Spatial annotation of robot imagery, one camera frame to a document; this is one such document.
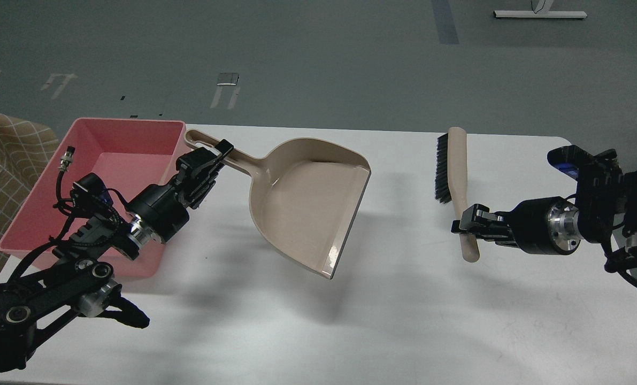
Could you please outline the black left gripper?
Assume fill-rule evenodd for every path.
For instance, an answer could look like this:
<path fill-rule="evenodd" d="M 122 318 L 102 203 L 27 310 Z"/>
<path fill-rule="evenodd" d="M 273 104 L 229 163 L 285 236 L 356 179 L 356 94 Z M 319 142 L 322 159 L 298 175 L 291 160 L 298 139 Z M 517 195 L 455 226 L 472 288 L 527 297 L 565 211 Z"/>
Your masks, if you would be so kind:
<path fill-rule="evenodd" d="M 223 160 L 234 146 L 220 141 L 214 147 L 198 147 L 176 159 L 176 185 L 188 185 L 188 208 L 197 209 L 209 194 Z M 161 244 L 168 243 L 189 221 L 187 208 L 178 200 L 178 192 L 171 184 L 148 185 L 127 205 L 127 211 L 140 217 Z"/>

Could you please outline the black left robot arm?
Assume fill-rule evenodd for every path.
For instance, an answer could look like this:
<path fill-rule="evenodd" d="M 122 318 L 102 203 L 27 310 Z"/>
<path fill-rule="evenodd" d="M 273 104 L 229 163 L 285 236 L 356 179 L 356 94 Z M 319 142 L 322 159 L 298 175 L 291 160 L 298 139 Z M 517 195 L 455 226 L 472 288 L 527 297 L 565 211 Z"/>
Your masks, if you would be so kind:
<path fill-rule="evenodd" d="M 189 221 L 189 209 L 209 194 L 233 149 L 228 141 L 195 149 L 177 158 L 176 174 L 167 183 L 150 184 L 130 201 L 117 193 L 127 220 L 94 173 L 62 197 L 75 152 L 67 147 L 55 182 L 55 209 L 66 222 L 0 283 L 0 373 L 24 369 L 37 348 L 77 317 L 148 327 L 149 317 L 123 297 L 113 266 L 101 258 L 113 249 L 135 260 L 150 241 L 167 243 Z"/>

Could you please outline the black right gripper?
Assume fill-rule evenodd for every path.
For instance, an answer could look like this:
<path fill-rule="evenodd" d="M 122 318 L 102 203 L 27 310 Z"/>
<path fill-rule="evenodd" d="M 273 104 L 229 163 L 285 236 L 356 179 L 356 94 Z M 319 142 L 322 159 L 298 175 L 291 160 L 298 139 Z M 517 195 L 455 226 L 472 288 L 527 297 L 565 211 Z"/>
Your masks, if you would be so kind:
<path fill-rule="evenodd" d="M 479 240 L 517 247 L 531 255 L 573 254 L 584 240 L 578 228 L 579 210 L 562 197 L 520 202 L 510 212 L 490 212 L 474 204 L 452 222 L 453 234 L 472 234 Z"/>

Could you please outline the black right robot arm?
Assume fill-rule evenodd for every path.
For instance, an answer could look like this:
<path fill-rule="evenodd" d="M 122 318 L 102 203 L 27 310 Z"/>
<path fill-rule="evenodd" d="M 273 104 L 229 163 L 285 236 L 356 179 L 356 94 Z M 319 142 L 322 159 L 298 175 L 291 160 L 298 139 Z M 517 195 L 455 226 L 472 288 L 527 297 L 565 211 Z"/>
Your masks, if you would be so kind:
<path fill-rule="evenodd" d="M 599 244 L 605 271 L 637 289 L 637 169 L 624 173 L 614 149 L 592 155 L 575 145 L 549 151 L 547 160 L 575 180 L 575 193 L 526 200 L 508 212 L 474 204 L 451 232 L 531 255 L 568 256 L 581 241 Z"/>

